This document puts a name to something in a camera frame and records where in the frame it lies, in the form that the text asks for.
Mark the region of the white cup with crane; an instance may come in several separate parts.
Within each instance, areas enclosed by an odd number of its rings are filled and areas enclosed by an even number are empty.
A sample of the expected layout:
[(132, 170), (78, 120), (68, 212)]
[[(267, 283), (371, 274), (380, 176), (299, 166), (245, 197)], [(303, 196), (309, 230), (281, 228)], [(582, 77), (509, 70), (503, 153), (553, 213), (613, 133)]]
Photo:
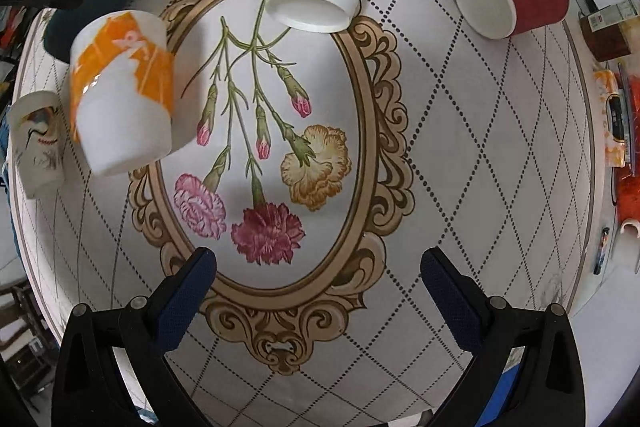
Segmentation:
[(13, 165), (28, 199), (55, 191), (64, 182), (61, 110), (52, 91), (21, 96), (9, 110)]

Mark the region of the orange and white cup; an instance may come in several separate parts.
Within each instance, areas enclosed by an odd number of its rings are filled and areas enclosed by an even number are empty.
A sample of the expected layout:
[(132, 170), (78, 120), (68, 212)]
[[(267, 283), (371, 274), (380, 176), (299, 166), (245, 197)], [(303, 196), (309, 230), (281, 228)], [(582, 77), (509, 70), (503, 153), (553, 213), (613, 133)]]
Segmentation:
[(70, 48), (70, 132), (96, 176), (125, 173), (172, 149), (174, 56), (159, 17), (101, 16)]

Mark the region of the red plastic bag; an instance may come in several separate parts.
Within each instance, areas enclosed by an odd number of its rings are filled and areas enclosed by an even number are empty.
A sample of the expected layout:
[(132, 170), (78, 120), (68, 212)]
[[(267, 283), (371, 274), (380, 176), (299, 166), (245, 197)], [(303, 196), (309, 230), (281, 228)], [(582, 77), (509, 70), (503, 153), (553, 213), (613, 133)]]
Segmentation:
[(631, 104), (629, 129), (634, 132), (632, 159), (636, 168), (625, 167), (616, 173), (617, 213), (622, 222), (639, 220), (639, 76), (630, 74), (628, 80)]

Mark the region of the floral patterned tablecloth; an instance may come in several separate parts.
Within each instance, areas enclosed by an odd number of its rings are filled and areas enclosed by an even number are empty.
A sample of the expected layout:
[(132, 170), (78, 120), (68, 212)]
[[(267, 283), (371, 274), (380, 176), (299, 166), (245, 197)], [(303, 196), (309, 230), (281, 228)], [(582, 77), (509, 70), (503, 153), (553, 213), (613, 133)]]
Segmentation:
[(148, 295), (198, 246), (218, 277), (168, 357), (217, 426), (367, 426), (438, 407), (469, 363), (424, 289), (437, 246), (490, 295), (570, 306), (593, 201), (568, 28), (477, 35), (454, 0), (361, 0), (288, 30), (264, 0), (134, 0), (168, 26), (174, 150), (11, 190), (17, 243), (61, 335), (76, 303)]

